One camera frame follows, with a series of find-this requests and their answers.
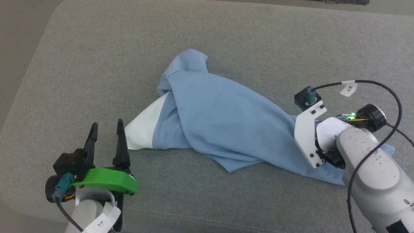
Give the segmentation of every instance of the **gray couch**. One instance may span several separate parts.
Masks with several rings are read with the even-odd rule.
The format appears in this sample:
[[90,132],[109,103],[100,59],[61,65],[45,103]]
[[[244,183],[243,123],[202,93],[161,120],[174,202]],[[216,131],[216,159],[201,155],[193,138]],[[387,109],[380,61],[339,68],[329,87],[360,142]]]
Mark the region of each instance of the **gray couch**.
[[[66,0],[50,19],[0,134],[1,199],[25,215],[66,222],[44,183],[63,152],[82,147],[99,123],[95,165],[111,164],[116,121],[129,123],[156,98],[159,77],[187,48],[209,72],[300,111],[293,95],[340,80],[384,82],[402,99],[401,129],[414,137],[414,18],[301,7],[191,0]],[[360,85],[350,98],[321,90],[328,115],[396,104]],[[383,138],[388,129],[377,136]],[[389,143],[414,178],[412,148]],[[140,192],[125,199],[129,232],[350,232],[346,188],[266,163],[228,173],[185,150],[131,151]],[[64,207],[71,212],[74,203]],[[354,208],[360,232],[370,225]]]

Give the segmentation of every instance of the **crumpled fabric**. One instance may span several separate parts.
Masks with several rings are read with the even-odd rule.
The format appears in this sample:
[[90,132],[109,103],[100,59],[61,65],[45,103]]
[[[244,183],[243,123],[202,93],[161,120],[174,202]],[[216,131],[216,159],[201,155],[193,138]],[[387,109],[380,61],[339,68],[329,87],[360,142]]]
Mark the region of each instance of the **crumpled fabric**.
[[[203,53],[188,49],[162,74],[157,93],[169,93],[154,130],[154,149],[193,148],[229,172],[266,161],[344,185],[344,170],[329,163],[316,169],[308,164],[294,140],[294,116],[249,88],[208,73],[206,60]],[[395,150],[389,145],[382,149],[391,155]]]

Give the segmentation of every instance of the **cable label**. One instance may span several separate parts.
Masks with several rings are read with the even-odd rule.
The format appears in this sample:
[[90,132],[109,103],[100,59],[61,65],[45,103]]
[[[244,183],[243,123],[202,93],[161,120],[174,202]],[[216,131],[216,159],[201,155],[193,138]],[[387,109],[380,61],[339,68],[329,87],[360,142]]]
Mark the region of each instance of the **cable label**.
[[344,89],[342,89],[340,94],[346,97],[350,97],[356,91],[356,88],[358,87],[358,84],[355,83],[355,80],[344,81],[342,82],[342,84],[345,84],[345,87]]
[[116,220],[121,214],[121,210],[106,202],[101,215],[99,215],[82,233],[107,233],[111,230]]

